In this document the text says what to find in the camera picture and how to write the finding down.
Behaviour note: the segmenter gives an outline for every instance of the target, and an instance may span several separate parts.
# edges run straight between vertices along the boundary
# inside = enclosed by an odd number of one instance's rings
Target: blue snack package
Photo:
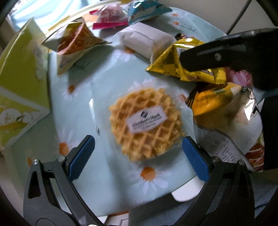
[[[172,9],[152,0],[134,1],[128,11],[128,24],[132,25],[168,12],[172,12]]]

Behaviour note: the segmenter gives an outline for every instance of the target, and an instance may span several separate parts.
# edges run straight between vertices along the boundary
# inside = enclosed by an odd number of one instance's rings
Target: round waffle
[[[126,119],[136,112],[161,105],[167,119],[152,130],[131,134]],[[111,131],[122,153],[131,161],[150,159],[164,154],[175,141],[185,134],[182,132],[181,113],[175,108],[172,98],[164,89],[141,89],[119,98],[115,105],[109,107]]]

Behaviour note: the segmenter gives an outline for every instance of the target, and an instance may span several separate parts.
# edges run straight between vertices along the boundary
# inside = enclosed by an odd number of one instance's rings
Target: barcode
[[[176,48],[176,50],[177,50],[178,56],[180,57],[180,54],[181,54],[182,52],[186,51],[187,49],[184,49],[184,48]]]

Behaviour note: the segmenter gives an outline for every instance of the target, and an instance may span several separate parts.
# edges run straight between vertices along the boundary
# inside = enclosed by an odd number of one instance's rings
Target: white sticker
[[[126,124],[131,133],[151,130],[163,123],[167,116],[161,105],[145,108],[126,119]]]

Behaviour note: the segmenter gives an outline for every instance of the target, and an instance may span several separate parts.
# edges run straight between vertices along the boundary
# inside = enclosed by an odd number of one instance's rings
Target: gold foil wrapper
[[[207,69],[196,72],[185,70],[180,64],[181,52],[204,44],[196,38],[183,38],[168,47],[157,60],[147,67],[146,71],[158,72],[164,75],[172,75],[181,81],[209,82],[213,84],[225,84],[226,73],[224,68]]]

